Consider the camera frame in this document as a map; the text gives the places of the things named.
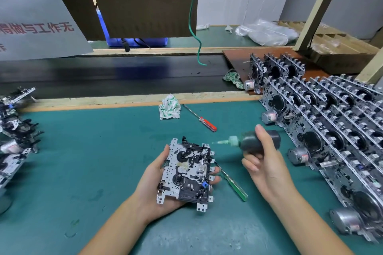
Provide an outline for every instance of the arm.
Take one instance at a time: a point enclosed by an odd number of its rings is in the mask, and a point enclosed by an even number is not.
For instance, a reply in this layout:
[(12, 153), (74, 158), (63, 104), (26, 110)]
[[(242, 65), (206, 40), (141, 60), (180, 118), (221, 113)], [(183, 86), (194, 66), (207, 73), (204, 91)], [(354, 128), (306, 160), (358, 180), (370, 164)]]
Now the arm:
[(353, 254), (294, 186), (285, 161), (260, 125), (265, 155), (244, 154), (242, 164), (303, 255)]
[[(146, 168), (133, 195), (120, 205), (79, 255), (126, 255), (148, 224), (185, 204), (173, 197), (167, 197), (164, 204), (157, 204), (157, 185), (161, 181), (164, 172), (162, 165), (168, 155), (169, 145), (166, 145), (164, 151)], [(219, 171), (219, 167), (216, 167), (211, 174)], [(216, 176), (210, 184), (220, 180)]]

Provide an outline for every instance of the white rag with green pattern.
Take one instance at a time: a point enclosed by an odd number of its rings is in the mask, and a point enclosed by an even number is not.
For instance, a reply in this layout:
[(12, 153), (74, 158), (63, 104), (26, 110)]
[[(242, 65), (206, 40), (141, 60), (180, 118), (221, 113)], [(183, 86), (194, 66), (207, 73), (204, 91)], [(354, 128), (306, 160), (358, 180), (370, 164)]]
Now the white rag with green pattern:
[(227, 74), (223, 77), (223, 80), (226, 82), (232, 82), (236, 87), (240, 90), (243, 90), (245, 86), (243, 86), (243, 83), (239, 79), (239, 74), (236, 72), (235, 69), (230, 69)]
[(181, 105), (172, 94), (162, 100), (162, 105), (158, 105), (158, 109), (160, 110), (160, 120), (180, 117)]

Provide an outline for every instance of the white wall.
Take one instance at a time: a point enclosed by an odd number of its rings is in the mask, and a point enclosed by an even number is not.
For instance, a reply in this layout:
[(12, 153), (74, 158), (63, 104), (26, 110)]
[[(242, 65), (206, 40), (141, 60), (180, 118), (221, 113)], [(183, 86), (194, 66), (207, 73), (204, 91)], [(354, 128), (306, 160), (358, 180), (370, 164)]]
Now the white wall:
[(198, 0), (197, 25), (249, 24), (258, 18), (277, 21), (286, 0)]
[[(306, 21), (315, 0), (286, 0), (282, 21)], [(372, 38), (383, 26), (383, 0), (333, 0), (322, 22), (357, 38)]]

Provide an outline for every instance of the blue plastic bin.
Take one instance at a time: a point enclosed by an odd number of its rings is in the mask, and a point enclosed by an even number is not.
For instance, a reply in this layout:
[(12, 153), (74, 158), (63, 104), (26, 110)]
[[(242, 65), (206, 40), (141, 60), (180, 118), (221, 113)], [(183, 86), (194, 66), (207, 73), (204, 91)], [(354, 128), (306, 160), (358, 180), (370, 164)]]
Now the blue plastic bin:
[[(109, 37), (107, 27), (105, 26), (104, 19), (102, 18), (101, 12), (99, 10), (97, 11), (97, 14), (101, 23), (102, 30), (104, 31), (104, 35), (107, 40), (108, 46), (122, 47), (122, 42), (120, 38)], [(133, 47), (143, 47), (143, 48), (147, 47), (146, 45), (144, 45), (144, 43), (141, 40), (137, 38), (136, 38), (137, 42), (141, 43), (141, 45), (137, 44), (132, 38), (125, 38), (125, 40), (130, 46), (133, 46)], [(167, 38), (142, 38), (142, 40), (145, 41), (150, 47), (153, 47), (153, 48), (167, 45)]]

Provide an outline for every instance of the human hand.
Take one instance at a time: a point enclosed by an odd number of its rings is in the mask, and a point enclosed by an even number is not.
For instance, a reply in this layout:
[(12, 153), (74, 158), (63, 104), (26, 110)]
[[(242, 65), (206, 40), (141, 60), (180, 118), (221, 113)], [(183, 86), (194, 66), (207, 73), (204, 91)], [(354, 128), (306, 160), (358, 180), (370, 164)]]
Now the human hand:
[(253, 156), (244, 153), (242, 164), (246, 167), (262, 196), (269, 204), (272, 204), (280, 195), (295, 190), (295, 186), (285, 160), (275, 149), (270, 135), (259, 124), (256, 126), (256, 134), (264, 148), (264, 155)]
[[(147, 225), (150, 222), (167, 215), (174, 210), (183, 206), (186, 202), (177, 200), (174, 197), (166, 197), (164, 204), (157, 204), (157, 186), (161, 181), (164, 168), (162, 165), (169, 155), (169, 145), (166, 145), (164, 151), (147, 166), (144, 174), (139, 181), (136, 190), (134, 191), (131, 199), (138, 204), (142, 219)], [(215, 175), (220, 172), (219, 167), (215, 167), (214, 171), (210, 175)], [(214, 185), (221, 181), (220, 176), (215, 176), (213, 181), (210, 181), (211, 185)]]

